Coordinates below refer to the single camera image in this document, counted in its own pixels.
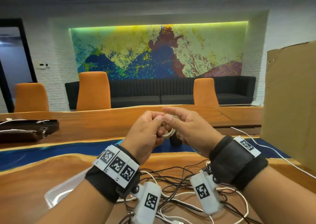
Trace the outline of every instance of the person's left hand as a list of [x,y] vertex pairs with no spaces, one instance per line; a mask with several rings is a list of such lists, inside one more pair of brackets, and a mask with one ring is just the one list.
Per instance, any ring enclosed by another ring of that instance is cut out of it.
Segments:
[[166,130],[161,126],[163,112],[145,111],[133,124],[121,146],[128,150],[139,162],[144,164],[153,148],[162,144]]

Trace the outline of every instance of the person's right hand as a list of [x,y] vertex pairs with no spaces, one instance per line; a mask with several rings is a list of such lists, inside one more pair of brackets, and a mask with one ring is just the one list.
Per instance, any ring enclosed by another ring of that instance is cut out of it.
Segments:
[[196,148],[204,157],[208,158],[210,152],[223,138],[223,135],[197,112],[174,106],[164,106],[162,110],[180,118],[166,114],[163,120],[167,126],[177,131],[176,135],[183,143]]

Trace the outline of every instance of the black sofa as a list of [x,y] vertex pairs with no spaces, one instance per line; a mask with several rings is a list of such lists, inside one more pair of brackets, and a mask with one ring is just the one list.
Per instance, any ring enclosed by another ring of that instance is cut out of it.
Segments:
[[[110,83],[111,107],[159,104],[194,104],[193,84],[196,77],[174,79],[112,80]],[[214,77],[219,104],[250,104],[256,78],[253,76]],[[75,110],[79,82],[65,84],[69,108]]]

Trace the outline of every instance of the person's right arm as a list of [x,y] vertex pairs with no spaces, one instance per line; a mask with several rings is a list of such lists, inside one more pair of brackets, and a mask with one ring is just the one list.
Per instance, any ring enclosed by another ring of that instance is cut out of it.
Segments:
[[[198,113],[181,107],[163,107],[165,123],[177,131],[185,144],[198,149],[207,157],[223,135]],[[264,224],[316,223],[316,194],[266,167],[249,182],[243,191]]]

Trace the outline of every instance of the wall mural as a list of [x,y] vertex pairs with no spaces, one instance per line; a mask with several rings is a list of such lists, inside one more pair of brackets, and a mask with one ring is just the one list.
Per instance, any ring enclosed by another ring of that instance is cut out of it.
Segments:
[[247,22],[71,29],[78,73],[110,80],[240,75]]

